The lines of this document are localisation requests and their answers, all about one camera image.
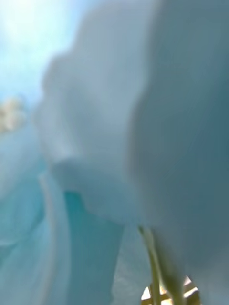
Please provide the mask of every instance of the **flower stem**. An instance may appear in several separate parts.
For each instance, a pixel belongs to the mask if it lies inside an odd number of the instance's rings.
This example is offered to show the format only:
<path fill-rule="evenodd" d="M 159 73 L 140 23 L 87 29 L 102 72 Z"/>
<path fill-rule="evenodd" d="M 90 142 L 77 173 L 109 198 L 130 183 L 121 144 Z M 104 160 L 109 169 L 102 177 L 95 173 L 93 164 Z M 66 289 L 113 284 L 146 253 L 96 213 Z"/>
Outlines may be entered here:
<path fill-rule="evenodd" d="M 139 227 L 139 232 L 141 233 L 141 236 L 146 244 L 147 252 L 149 255 L 154 305 L 161 305 L 160 282 L 158 276 L 155 251 L 153 248 L 153 236 L 152 234 L 150 234 L 148 230 L 144 229 L 143 227 Z"/>

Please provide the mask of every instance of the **translucent petal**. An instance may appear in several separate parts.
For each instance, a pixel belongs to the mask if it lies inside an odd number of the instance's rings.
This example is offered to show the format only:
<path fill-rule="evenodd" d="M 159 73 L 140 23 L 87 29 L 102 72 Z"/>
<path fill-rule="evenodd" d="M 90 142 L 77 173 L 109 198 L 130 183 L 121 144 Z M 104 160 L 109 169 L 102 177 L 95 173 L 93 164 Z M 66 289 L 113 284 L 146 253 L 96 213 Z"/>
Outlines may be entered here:
<path fill-rule="evenodd" d="M 152 224 L 156 214 L 203 303 L 225 304 L 229 6 L 165 3 L 152 46 L 156 77 L 136 112 L 133 172 Z"/>
<path fill-rule="evenodd" d="M 139 305 L 152 282 L 148 254 L 136 227 L 125 228 L 114 275 L 111 305 Z"/>
<path fill-rule="evenodd" d="M 77 164 L 75 189 L 68 169 L 60 172 L 65 190 L 83 192 L 89 211 L 122 222 L 146 222 L 127 181 L 127 146 L 148 81 L 147 34 L 157 7 L 157 1 L 123 1 L 91 12 L 72 49 L 50 66 L 35 114 L 49 163 Z"/>
<path fill-rule="evenodd" d="M 42 219 L 39 152 L 30 125 L 0 135 L 0 245 L 25 238 Z"/>
<path fill-rule="evenodd" d="M 48 175 L 42 177 L 42 188 L 45 217 L 22 241 L 0 247 L 0 295 L 5 305 L 66 304 L 70 243 L 65 205 Z"/>
<path fill-rule="evenodd" d="M 74 193 L 65 199 L 72 241 L 68 304 L 107 305 L 123 227 L 88 213 Z"/>

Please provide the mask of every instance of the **wooden slat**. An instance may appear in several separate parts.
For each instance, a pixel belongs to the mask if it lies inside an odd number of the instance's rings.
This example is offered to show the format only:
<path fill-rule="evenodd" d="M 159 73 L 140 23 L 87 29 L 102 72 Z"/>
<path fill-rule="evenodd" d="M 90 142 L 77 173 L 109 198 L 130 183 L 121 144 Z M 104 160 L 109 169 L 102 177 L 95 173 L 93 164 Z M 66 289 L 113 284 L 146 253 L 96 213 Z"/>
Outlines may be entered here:
<path fill-rule="evenodd" d="M 192 282 L 188 283 L 184 287 L 184 293 L 186 293 L 194 288 L 196 288 L 196 287 Z M 151 287 L 149 287 L 149 291 L 150 291 L 151 297 L 149 299 L 142 300 L 142 305 L 153 305 L 154 300 L 153 300 Z M 161 295 L 161 302 L 165 301 L 165 300 L 169 300 L 169 299 L 170 298 L 167 293 Z M 189 297 L 186 298 L 186 300 L 187 300 L 187 305 L 200 305 L 201 302 L 200 302 L 200 298 L 199 298 L 199 291 L 198 290 L 194 291 Z"/>

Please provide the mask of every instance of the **flower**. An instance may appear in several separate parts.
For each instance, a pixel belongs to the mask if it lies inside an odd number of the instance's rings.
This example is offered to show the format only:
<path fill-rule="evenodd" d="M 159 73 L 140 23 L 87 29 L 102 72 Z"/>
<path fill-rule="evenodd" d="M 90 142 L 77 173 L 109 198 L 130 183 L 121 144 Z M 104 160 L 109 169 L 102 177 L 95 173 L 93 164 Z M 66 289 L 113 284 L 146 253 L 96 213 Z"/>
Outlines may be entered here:
<path fill-rule="evenodd" d="M 225 302 L 228 4 L 163 10 L 155 33 L 148 2 L 89 15 L 50 66 L 35 120 L 64 190 L 98 216 L 156 227 L 203 302 Z"/>
<path fill-rule="evenodd" d="M 33 104 L 31 93 L 33 99 L 39 96 L 34 83 L 41 74 L 41 62 L 44 57 L 37 58 L 34 78 L 22 82 Z M 52 114 L 51 108 L 43 114 L 50 117 L 50 124 Z M 45 158 L 62 166 L 57 161 L 68 156 L 69 146 L 60 149 L 58 144 L 68 137 L 59 131 L 57 142 L 53 141 L 56 146 Z M 53 137 L 48 126 L 46 136 Z M 62 191 L 46 167 L 30 118 L 20 129 L 0 135 L 0 155 L 2 302 L 138 304 L 150 283 L 150 270 L 137 228 L 124 228 L 91 214 L 75 190 Z"/>

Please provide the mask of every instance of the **green stem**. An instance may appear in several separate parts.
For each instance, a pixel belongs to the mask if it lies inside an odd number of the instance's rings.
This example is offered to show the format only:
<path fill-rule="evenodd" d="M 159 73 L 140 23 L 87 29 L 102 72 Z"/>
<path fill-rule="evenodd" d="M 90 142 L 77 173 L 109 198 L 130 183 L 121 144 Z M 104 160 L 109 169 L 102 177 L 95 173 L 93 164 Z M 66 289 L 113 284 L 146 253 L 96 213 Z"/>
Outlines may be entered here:
<path fill-rule="evenodd" d="M 154 305 L 161 305 L 161 294 L 160 294 L 160 282 L 157 270 L 156 256 L 153 250 L 153 237 L 151 237 L 143 227 L 139 227 L 139 232 L 141 233 L 142 238 L 147 247 L 147 252 L 149 255 L 149 262 L 151 268 L 151 276 L 152 276 L 152 288 L 153 288 L 153 300 Z"/>

